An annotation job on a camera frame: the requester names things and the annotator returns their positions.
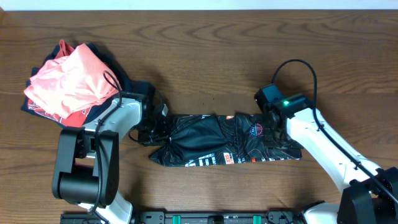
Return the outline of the black orange patterned jersey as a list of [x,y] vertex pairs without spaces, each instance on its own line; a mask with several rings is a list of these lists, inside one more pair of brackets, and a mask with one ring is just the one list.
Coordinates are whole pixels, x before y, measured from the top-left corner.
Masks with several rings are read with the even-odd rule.
[[299,160],[301,149],[266,149],[261,114],[174,116],[167,142],[149,156],[165,167]]

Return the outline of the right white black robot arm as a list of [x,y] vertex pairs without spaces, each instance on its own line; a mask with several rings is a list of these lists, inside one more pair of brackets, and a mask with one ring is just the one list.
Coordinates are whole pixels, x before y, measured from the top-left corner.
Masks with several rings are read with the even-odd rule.
[[317,202],[299,213],[302,223],[397,223],[397,168],[383,169],[345,141],[315,103],[283,97],[271,83],[254,96],[280,142],[306,149],[341,193],[338,204]]

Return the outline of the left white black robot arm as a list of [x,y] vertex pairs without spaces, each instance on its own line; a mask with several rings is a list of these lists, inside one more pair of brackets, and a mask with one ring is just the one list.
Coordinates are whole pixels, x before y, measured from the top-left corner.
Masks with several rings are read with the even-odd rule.
[[63,214],[60,223],[134,223],[134,207],[118,191],[119,144],[139,131],[141,144],[164,136],[168,107],[162,96],[120,92],[93,121],[60,133],[53,173],[55,198],[86,209]]

